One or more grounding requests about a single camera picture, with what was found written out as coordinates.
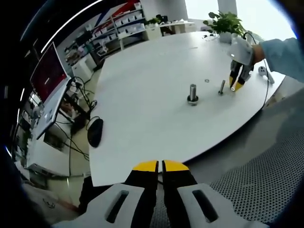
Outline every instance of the perforated metal floor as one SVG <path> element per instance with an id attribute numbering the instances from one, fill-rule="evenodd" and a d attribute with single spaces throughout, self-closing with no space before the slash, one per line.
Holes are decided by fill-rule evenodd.
<path id="1" fill-rule="evenodd" d="M 231 200 L 235 212 L 244 219 L 267 223 L 282 212 L 303 175 L 304 129 L 231 169 L 210 186 Z M 163 194 L 160 186 L 151 228 L 170 227 Z"/>

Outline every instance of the white round table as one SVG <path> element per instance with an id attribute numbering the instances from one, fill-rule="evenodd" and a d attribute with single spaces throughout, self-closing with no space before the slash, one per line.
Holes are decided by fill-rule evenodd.
<path id="1" fill-rule="evenodd" d="M 264 104 L 267 80 L 257 74 L 237 92 L 229 88 L 228 44 L 203 39 L 205 32 L 137 44 L 106 59 L 91 116 L 104 120 L 97 148 L 90 147 L 94 186 L 124 182 L 148 160 L 185 162 L 215 146 L 252 118 Z M 284 75 L 272 73 L 267 99 Z M 222 80 L 224 94 L 218 95 Z M 197 106 L 187 103 L 197 85 Z"/>

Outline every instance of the red screen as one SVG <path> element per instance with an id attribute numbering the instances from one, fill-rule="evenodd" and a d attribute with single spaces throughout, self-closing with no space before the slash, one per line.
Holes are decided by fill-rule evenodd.
<path id="1" fill-rule="evenodd" d="M 49 97 L 57 85 L 67 77 L 52 43 L 37 64 L 31 83 L 42 102 Z"/>

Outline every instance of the black computer mouse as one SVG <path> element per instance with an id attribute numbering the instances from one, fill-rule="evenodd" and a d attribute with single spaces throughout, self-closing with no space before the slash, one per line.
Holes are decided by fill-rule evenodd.
<path id="1" fill-rule="evenodd" d="M 93 147 L 97 147 L 103 134 L 104 121 L 102 119 L 95 120 L 87 130 L 87 140 Z"/>

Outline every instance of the person's arm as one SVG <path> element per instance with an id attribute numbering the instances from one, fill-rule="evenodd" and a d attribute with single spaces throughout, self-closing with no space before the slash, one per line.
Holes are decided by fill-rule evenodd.
<path id="1" fill-rule="evenodd" d="M 285 41 L 273 39 L 253 46 L 254 63 L 266 58 L 270 71 L 293 77 L 304 83 L 304 56 L 298 40 L 290 38 Z"/>

